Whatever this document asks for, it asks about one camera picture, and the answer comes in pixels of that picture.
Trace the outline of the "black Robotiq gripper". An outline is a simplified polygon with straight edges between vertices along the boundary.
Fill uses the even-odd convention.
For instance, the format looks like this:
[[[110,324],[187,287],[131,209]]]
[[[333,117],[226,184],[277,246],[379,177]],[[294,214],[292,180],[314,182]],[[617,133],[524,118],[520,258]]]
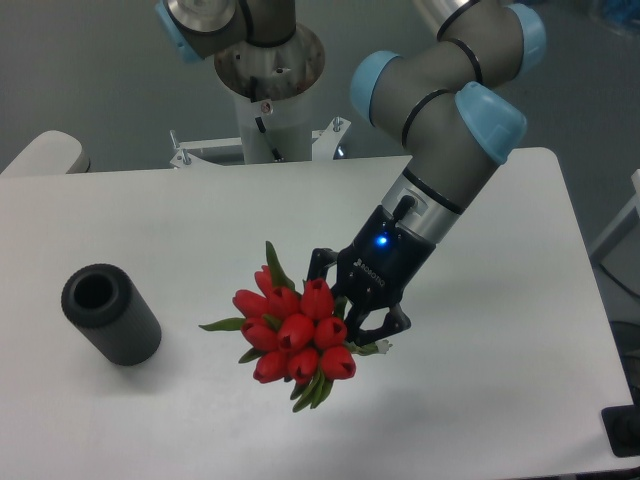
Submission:
[[[329,269],[337,265],[334,294],[353,304],[344,320],[346,340],[365,346],[411,327],[397,303],[432,252],[432,243],[402,228],[379,206],[348,247],[339,253],[329,248],[312,251],[305,281],[325,280]],[[360,307],[390,308],[380,327],[364,330],[361,326],[370,311]]]

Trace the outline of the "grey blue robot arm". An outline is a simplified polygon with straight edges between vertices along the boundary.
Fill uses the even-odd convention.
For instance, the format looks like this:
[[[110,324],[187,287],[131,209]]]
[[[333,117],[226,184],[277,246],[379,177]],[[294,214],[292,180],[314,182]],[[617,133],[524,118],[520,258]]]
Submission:
[[[524,115],[495,88],[543,59],[546,31],[530,7],[500,1],[420,1],[436,44],[404,58],[389,51],[356,69],[358,113],[398,141],[410,161],[355,239],[312,253],[308,276],[337,271],[347,338],[359,346],[406,330],[406,285],[523,138]],[[187,62],[212,59],[239,98],[247,163],[305,161],[313,140],[302,96],[325,53],[291,1],[160,1],[158,18]]]

